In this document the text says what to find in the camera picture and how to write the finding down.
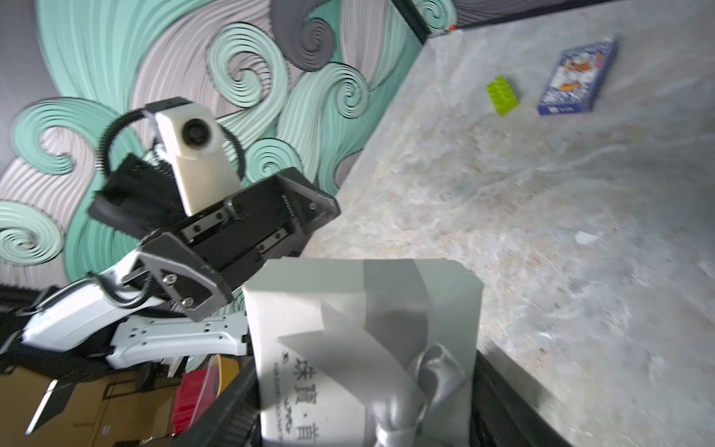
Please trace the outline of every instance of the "gray ribbon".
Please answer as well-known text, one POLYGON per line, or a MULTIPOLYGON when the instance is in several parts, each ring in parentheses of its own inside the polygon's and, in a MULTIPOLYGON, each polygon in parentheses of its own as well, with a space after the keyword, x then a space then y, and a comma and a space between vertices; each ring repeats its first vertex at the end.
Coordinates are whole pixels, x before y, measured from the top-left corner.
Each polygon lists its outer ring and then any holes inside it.
POLYGON ((278 342, 364 405, 377 424, 376 446, 412 447, 425 415, 466 381, 456 359, 435 344, 422 349, 405 368, 382 343, 334 307, 321 302, 321 313, 323 330, 286 335, 278 342))

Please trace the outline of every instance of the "marble-patterned surface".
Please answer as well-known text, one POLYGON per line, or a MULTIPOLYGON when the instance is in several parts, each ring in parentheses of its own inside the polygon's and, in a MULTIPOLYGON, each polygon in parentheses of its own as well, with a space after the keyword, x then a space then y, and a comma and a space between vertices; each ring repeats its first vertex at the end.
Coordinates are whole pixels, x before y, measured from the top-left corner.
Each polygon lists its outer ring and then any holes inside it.
POLYGON ((715 445, 713 23, 625 0, 431 39, 304 256, 458 260, 486 284, 478 346, 575 446, 715 445), (559 51, 610 35, 592 113, 539 117, 559 51))

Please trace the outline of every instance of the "teal wave pattern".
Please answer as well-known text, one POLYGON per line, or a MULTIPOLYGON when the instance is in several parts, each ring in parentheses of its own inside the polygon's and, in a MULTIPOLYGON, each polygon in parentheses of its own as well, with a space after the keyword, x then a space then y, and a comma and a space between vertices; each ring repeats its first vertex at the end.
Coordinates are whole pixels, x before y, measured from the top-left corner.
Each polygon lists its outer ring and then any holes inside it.
MULTIPOLYGON (((340 11, 341 11, 340 0, 326 1, 325 3, 318 5, 307 15, 307 20, 311 19, 323 19, 330 25, 330 28, 335 33, 335 36, 340 35, 340 11)), ((342 60, 342 49, 340 45, 335 45, 332 50, 332 56, 330 57, 330 62, 343 62, 342 60)))
POLYGON ((62 230, 48 215, 0 200, 0 260, 23 267, 54 259, 64 244, 62 230))
POLYGON ((335 184, 337 167, 345 158, 363 149, 422 49, 392 5, 383 26, 383 47, 370 85, 368 109, 359 117, 349 118, 334 107, 326 107, 322 116, 320 166, 316 178, 320 188, 331 195, 337 194, 339 189, 335 184))
POLYGON ((246 151, 246 178, 251 183, 288 167, 303 171, 298 154, 290 144, 280 139, 259 139, 246 151))
MULTIPOLYGON (((104 129, 117 116, 109 107, 86 99, 56 98, 39 102, 18 116, 13 132, 15 146, 21 157, 39 171, 48 174, 66 173, 72 170, 72 161, 66 156, 44 152, 39 144, 42 132, 50 127, 66 127, 81 135, 96 149, 104 129)), ((118 167, 130 152, 141 157, 144 149, 136 134, 127 129, 117 137, 112 147, 112 167, 118 167)), ((103 182, 102 175, 95 172, 69 224, 64 264, 70 281, 90 270, 108 268, 136 246, 137 241, 133 237, 88 216, 87 209, 92 203, 94 192, 102 187, 103 182)), ((67 193, 81 194, 72 191, 67 193)))
POLYGON ((308 180, 315 181, 321 163, 324 115, 335 109, 345 118, 356 118, 365 113, 369 101, 368 82, 348 65, 330 62, 317 72, 303 74, 278 119, 276 135, 295 148, 308 180))
POLYGON ((210 1, 37 0, 37 32, 57 91, 126 112, 154 40, 210 1))
POLYGON ((412 0, 431 32, 457 24, 457 9, 452 0, 412 0))
MULTIPOLYGON (((278 45, 256 26, 230 24, 224 26, 209 45, 207 66, 216 90, 224 98, 241 107, 250 107, 218 119, 244 147, 250 147, 276 122, 288 98, 288 67, 278 45), (254 72, 243 70, 240 81, 228 74, 231 59, 241 53, 257 54, 270 69, 271 89, 263 100, 260 100, 261 83, 254 72)), ((235 153, 227 147, 225 150, 229 160, 235 162, 235 153)))

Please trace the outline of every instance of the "red object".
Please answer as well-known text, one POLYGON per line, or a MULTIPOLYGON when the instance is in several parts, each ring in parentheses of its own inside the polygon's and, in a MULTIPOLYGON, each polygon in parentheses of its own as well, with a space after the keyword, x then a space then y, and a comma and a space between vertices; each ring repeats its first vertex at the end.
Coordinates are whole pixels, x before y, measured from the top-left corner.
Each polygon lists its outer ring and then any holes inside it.
POLYGON ((179 434, 189 428, 205 377, 206 370, 202 369, 184 374, 181 379, 181 385, 177 390, 177 398, 174 401, 174 410, 172 411, 174 433, 179 434))

